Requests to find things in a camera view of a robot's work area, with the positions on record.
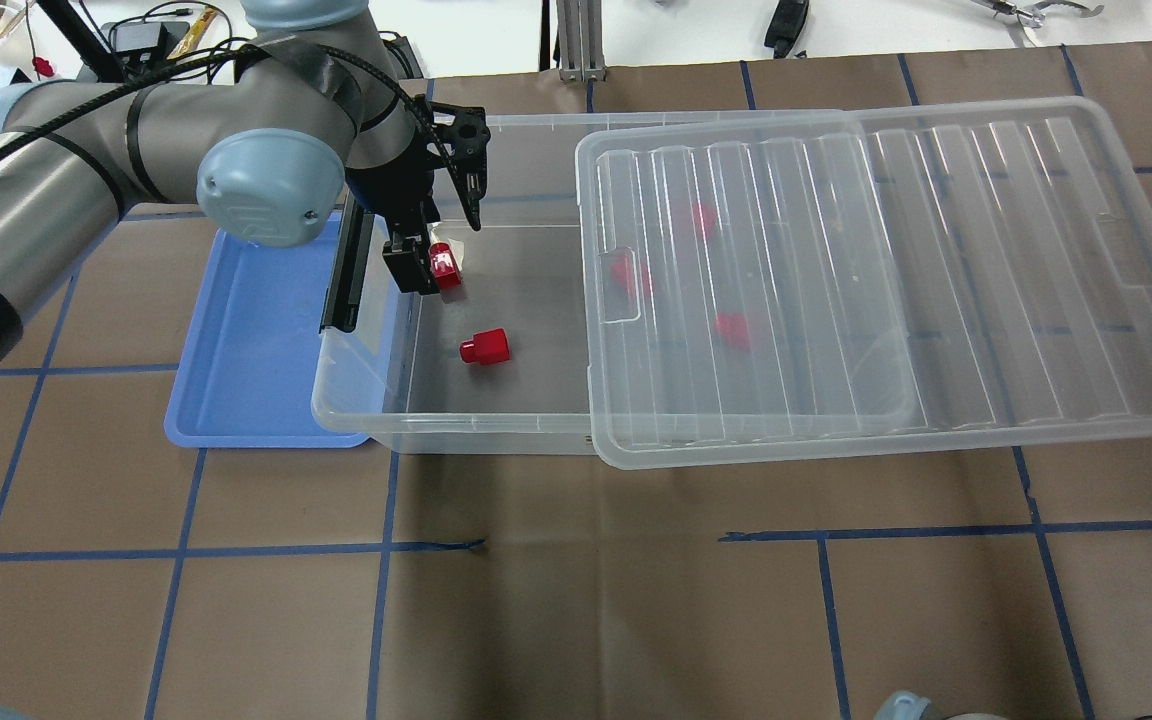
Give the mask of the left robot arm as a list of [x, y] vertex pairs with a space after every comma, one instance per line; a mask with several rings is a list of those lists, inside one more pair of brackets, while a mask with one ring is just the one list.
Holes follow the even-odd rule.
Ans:
[[365, 1], [244, 1], [255, 38], [123, 85], [0, 92], [0, 363], [128, 211], [195, 205], [266, 247], [319, 236], [338, 196], [389, 229], [399, 290], [439, 290], [435, 170], [479, 232], [482, 108], [407, 94]]

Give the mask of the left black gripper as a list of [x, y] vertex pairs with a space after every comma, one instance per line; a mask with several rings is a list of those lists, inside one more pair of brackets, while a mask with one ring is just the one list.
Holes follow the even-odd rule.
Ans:
[[364, 109], [346, 154], [346, 183], [358, 204], [384, 218], [381, 258], [397, 290], [440, 293], [431, 262], [431, 223], [439, 222], [433, 185], [445, 170], [472, 232], [480, 232], [492, 131], [485, 108], [430, 100], [404, 91]]

